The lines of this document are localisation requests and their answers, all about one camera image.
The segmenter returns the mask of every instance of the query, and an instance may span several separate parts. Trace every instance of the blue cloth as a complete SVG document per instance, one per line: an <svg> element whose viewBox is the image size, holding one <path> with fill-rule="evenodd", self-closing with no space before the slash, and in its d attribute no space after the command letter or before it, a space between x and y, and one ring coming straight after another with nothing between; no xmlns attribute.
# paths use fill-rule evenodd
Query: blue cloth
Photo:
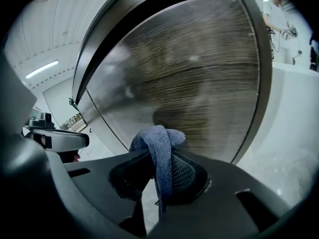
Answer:
<svg viewBox="0 0 319 239"><path fill-rule="evenodd" d="M159 198L159 216L166 211L166 200L173 193L171 149L185 142L185 134L162 125L140 131L133 139L130 151L148 148L155 172L156 191Z"/></svg>

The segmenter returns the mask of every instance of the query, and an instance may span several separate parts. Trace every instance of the ceiling panel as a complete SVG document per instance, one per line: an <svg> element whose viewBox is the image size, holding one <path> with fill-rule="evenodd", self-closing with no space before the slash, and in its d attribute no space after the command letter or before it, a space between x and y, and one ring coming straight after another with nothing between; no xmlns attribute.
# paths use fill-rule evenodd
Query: ceiling panel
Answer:
<svg viewBox="0 0 319 239"><path fill-rule="evenodd" d="M65 80L62 75L70 77L83 37L106 1L35 0L24 8L8 32L4 52L29 89L45 90L55 77L60 81ZM59 64L25 78L54 60Z"/></svg>

